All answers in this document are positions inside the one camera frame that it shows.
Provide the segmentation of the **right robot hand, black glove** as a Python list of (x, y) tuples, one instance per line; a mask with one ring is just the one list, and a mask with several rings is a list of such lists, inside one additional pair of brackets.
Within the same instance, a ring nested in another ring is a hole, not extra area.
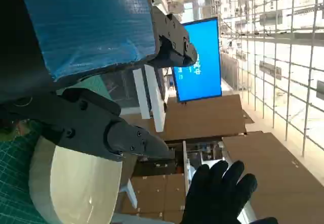
[(238, 216), (257, 188), (255, 175), (242, 175), (242, 161), (229, 165), (220, 160), (212, 167), (201, 165), (195, 172), (181, 222), (240, 223)]

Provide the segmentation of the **bare left robot hand, blue tape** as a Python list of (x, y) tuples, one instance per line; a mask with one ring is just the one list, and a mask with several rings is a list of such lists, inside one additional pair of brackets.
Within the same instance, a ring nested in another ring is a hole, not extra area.
[(116, 162), (124, 153), (170, 158), (167, 144), (128, 124), (117, 103), (75, 84), (196, 61), (187, 30), (151, 0), (1, 0), (1, 132), (31, 119), (66, 149)]

